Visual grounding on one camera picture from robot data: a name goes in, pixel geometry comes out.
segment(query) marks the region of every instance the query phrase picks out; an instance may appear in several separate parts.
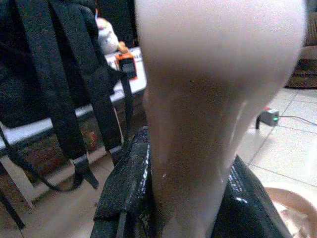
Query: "cable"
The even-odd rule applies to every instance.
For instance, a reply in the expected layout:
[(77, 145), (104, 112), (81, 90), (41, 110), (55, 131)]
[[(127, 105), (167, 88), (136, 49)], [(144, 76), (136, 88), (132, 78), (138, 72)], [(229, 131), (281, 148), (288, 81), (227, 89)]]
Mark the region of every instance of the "cable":
[(278, 116), (278, 117), (279, 117), (279, 118), (298, 118), (298, 119), (303, 120), (303, 121), (306, 121), (306, 122), (308, 122), (308, 123), (310, 123), (310, 124), (312, 124), (312, 125), (317, 125), (317, 123), (314, 123), (314, 122), (312, 122), (312, 121), (309, 121), (309, 120), (306, 120), (306, 119), (304, 119), (304, 118), (297, 117), (297, 116)]

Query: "white tile floor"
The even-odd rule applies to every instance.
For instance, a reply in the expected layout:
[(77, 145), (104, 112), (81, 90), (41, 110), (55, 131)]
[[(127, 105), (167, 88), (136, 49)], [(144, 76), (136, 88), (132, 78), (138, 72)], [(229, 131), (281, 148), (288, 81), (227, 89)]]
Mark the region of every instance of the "white tile floor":
[[(282, 89), (268, 105), (280, 115), (300, 116), (317, 123), (317, 90)], [(287, 182), (316, 193), (317, 126), (282, 118), (280, 126), (255, 121), (244, 135), (238, 154), (262, 182)], [(109, 157), (97, 161), (92, 170), (100, 181), (97, 191), (83, 184), (72, 193), (49, 192), (33, 210), (20, 212), (26, 228), (14, 225), (0, 230), (0, 238), (88, 238), (93, 225), (95, 203), (102, 185), (113, 169)]]

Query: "backpack strap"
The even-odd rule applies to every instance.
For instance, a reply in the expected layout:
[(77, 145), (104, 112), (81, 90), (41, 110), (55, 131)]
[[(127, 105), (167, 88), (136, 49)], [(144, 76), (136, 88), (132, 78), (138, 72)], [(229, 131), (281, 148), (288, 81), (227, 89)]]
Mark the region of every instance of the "backpack strap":
[(48, 3), (45, 0), (16, 0), (15, 3), (58, 142), (65, 157), (74, 162), (74, 184), (67, 190), (51, 185), (6, 143), (8, 156), (16, 165), (30, 171), (52, 190), (74, 190), (83, 179), (97, 189), (99, 182), (89, 169), (86, 148), (69, 93)]
[[(100, 64), (95, 49), (95, 39), (89, 36), (87, 27), (96, 27), (94, 16), (88, 8), (73, 3), (50, 1), (71, 46), (80, 74), (85, 82), (91, 104), (103, 137), (106, 150), (110, 151), (113, 161), (121, 156), (121, 134), (115, 111), (110, 100), (113, 85), (110, 85), (108, 65)], [(129, 80), (125, 76), (121, 83), (125, 93), (126, 125), (124, 148), (128, 144), (128, 131), (132, 118), (132, 93)]]

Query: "strap buckle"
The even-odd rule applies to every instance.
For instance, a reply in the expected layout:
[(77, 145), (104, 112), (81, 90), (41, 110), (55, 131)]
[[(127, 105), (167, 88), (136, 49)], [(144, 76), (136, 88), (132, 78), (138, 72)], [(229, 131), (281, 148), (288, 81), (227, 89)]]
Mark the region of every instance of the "strap buckle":
[(99, 182), (89, 168), (87, 155), (78, 157), (73, 160), (75, 173), (81, 175), (94, 189), (98, 188)]

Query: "stuffed toy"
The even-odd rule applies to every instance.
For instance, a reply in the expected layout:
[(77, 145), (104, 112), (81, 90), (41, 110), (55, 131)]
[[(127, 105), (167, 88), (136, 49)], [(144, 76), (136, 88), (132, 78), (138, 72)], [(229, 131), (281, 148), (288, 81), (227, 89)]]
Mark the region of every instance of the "stuffed toy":
[(115, 35), (110, 22), (104, 18), (96, 16), (96, 23), (99, 31), (98, 42), (105, 55), (116, 51), (120, 51), (122, 54), (129, 52), (125, 43), (123, 41), (118, 41), (118, 37)]

